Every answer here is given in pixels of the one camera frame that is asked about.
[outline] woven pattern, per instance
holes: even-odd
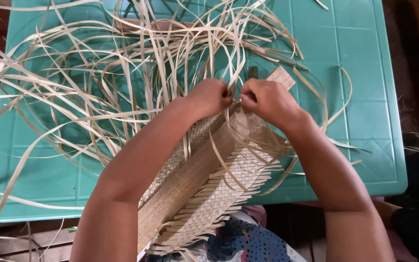
[[[271,130],[264,125],[255,128],[252,136],[265,148],[268,148],[269,144],[283,145],[285,143],[285,139],[278,135],[273,136]],[[253,142],[248,142],[248,145],[259,147]],[[268,162],[276,157],[276,155],[256,149],[253,151]],[[215,229],[223,226],[223,221],[229,218],[227,215],[241,208],[235,205],[241,205],[253,194],[259,193],[256,190],[270,178],[271,169],[279,167],[276,166],[277,161],[272,161],[272,164],[267,166],[242,145],[237,146],[225,163],[249,192],[244,192],[221,166],[189,199],[172,221],[166,223],[150,250],[147,250],[148,253],[167,254],[186,251],[185,246],[199,240],[206,240],[207,238],[202,235],[215,234]]]
[[[229,114],[231,114],[238,106],[239,104],[234,103],[229,108]],[[218,114],[201,119],[193,124],[188,132],[188,143],[184,145],[183,140],[179,142],[175,150],[172,152],[171,157],[158,172],[147,191],[145,191],[145,194],[143,194],[142,199],[138,203],[139,209],[145,205],[158,188],[166,183],[166,181],[185,163],[184,146],[190,148],[190,156],[192,152],[196,152],[208,139],[210,139],[208,130],[211,130],[211,133],[216,132],[216,130],[223,125],[225,120],[226,118],[223,114]]]

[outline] table surface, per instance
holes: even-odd
[[[112,9],[115,1],[105,1]],[[207,5],[218,2],[206,0]],[[349,84],[338,66],[345,68],[353,83],[352,100],[346,110],[328,127],[327,135],[342,143],[366,149],[371,153],[341,148],[350,161],[362,159],[355,169],[371,195],[391,195],[404,192],[407,187],[399,112],[393,72],[387,42],[383,7],[380,0],[323,0],[330,9],[323,9],[314,0],[267,0],[293,36],[305,57],[301,63],[326,88],[329,115],[338,111],[350,92]],[[156,13],[168,14],[164,1],[153,0]],[[193,0],[189,8],[196,14],[203,0]],[[16,7],[45,6],[45,0],[13,0]],[[66,22],[101,20],[99,8],[89,4],[62,10]],[[28,35],[35,33],[45,12],[12,11],[9,21],[7,51]],[[53,11],[48,14],[45,27],[58,26]],[[289,49],[284,42],[273,46]],[[277,64],[248,54],[247,66],[258,66],[264,78]],[[289,73],[292,69],[285,67]],[[322,122],[321,104],[308,88],[293,74],[297,84],[292,94],[300,106],[309,111],[318,123]],[[7,100],[1,99],[0,107]],[[8,184],[19,158],[38,136],[11,110],[0,117],[0,192]],[[46,142],[40,142],[31,156],[46,157],[58,153]],[[77,161],[95,173],[79,168],[66,158],[29,159],[11,195],[35,202],[59,206],[84,206],[93,190],[102,166],[88,157]],[[291,159],[285,159],[285,165]],[[303,172],[299,163],[292,172]],[[273,175],[265,189],[275,184],[282,173]],[[250,204],[273,204],[317,199],[305,176],[290,174],[271,194],[254,196]],[[79,217],[81,210],[45,209],[8,200],[0,215],[1,222],[31,221]]]

